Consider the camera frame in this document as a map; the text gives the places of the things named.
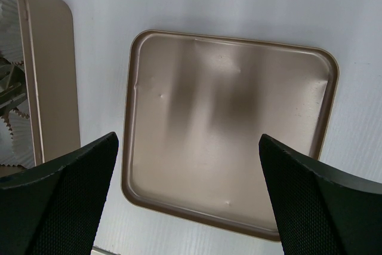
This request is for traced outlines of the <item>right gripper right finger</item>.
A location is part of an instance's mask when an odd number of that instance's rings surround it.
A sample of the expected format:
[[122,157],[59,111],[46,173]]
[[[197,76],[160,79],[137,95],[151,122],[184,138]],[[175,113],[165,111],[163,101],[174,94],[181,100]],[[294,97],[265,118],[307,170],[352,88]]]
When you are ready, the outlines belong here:
[[314,160],[267,134],[258,146],[285,254],[381,254],[381,183]]

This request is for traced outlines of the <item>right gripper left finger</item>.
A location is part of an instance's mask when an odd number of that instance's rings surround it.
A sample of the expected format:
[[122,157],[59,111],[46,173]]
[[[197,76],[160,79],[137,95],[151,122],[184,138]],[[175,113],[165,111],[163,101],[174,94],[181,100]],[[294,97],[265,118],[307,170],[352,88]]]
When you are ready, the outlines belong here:
[[111,132],[1,177],[1,254],[90,254],[118,146]]

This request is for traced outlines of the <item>metal tongs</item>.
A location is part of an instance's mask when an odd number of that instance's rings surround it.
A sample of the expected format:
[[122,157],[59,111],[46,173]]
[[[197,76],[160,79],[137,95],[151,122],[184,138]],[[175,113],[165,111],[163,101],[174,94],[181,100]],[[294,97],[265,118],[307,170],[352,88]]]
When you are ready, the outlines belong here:
[[1,57],[1,116],[27,100],[23,69]]

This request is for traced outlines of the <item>gold tin lid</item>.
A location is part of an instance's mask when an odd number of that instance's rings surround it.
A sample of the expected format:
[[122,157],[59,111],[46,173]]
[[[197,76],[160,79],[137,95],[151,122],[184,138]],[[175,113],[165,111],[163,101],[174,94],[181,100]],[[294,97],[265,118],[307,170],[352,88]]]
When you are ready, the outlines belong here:
[[146,30],[131,44],[121,189],[139,207],[279,241],[258,143],[318,159],[339,78],[314,47]]

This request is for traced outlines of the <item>gold tin box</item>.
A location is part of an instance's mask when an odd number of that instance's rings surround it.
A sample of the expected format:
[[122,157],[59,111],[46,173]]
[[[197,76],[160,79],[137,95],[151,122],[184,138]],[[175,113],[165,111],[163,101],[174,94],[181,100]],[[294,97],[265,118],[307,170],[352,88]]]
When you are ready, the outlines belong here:
[[1,0],[1,57],[25,72],[27,100],[1,116],[1,174],[80,147],[73,17],[62,0]]

